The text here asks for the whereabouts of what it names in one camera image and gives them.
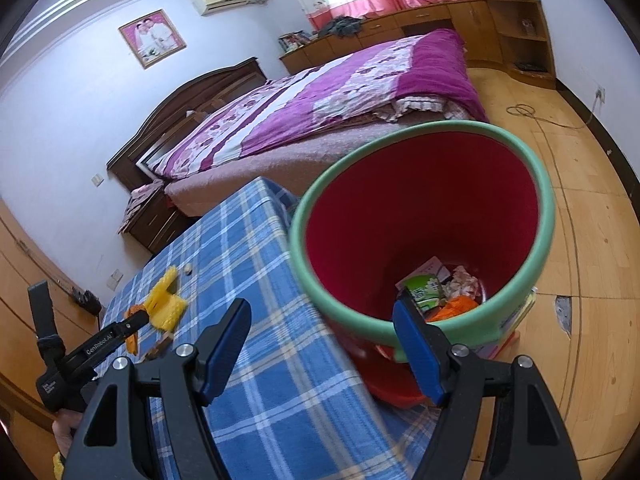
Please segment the person's left hand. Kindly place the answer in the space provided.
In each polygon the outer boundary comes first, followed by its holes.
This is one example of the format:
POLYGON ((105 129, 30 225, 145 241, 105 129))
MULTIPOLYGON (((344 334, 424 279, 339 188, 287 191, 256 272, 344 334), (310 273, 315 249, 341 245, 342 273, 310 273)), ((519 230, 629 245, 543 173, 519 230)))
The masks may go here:
POLYGON ((84 414, 71 410, 61 410, 55 415, 52 431, 58 450, 64 458, 70 452, 75 431, 79 428, 83 417, 84 414))

